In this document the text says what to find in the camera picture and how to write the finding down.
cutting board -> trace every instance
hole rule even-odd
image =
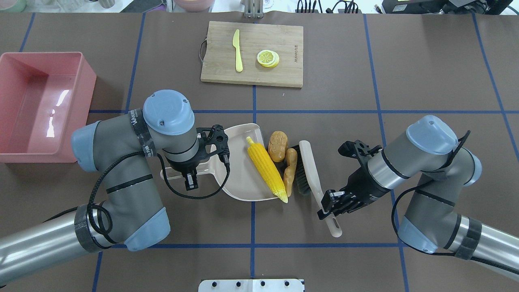
[[[243,71],[236,72],[233,36],[240,30]],[[266,68],[256,61],[264,49],[278,53],[280,61]],[[203,58],[203,82],[266,86],[303,86],[303,27],[210,21],[207,51]]]

yellow corn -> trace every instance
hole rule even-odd
[[[247,142],[250,145],[249,149],[247,149],[249,157],[263,180],[267,183],[271,192],[283,202],[288,203],[289,198],[286,195],[286,189],[281,175],[274,165],[274,162],[270,159],[265,147],[259,143],[254,143],[251,137],[247,137]]]

brown table surface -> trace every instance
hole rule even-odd
[[[81,51],[97,73],[88,123],[139,108],[171,88],[187,96],[196,125],[256,122],[291,144],[308,140],[324,189],[358,168],[338,155],[345,140],[389,143],[425,114],[462,136],[483,164],[456,211],[519,235],[519,18],[449,15],[298,15],[269,12],[257,23],[302,25],[302,89],[200,81],[198,48],[221,14],[2,14],[0,53]],[[150,159],[159,172],[157,159]],[[78,164],[0,164],[0,236],[85,204],[99,174]],[[475,263],[426,256],[398,243],[391,195],[338,217],[330,236],[311,197],[248,203],[225,193],[191,201],[155,176],[172,230],[159,245],[117,246],[8,284],[5,291],[197,291],[202,279],[305,279],[307,291],[518,291]],[[414,186],[417,177],[395,193]],[[199,178],[207,194],[217,185]],[[105,193],[100,192],[99,200]],[[400,217],[408,200],[399,208]]]

pink bin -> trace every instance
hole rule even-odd
[[[96,75],[80,52],[0,57],[0,162],[75,162],[72,132],[85,126]]]

knife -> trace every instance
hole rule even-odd
[[[241,63],[240,54],[240,30],[234,32],[233,47],[236,48],[236,71],[241,72],[243,71],[243,64]]]

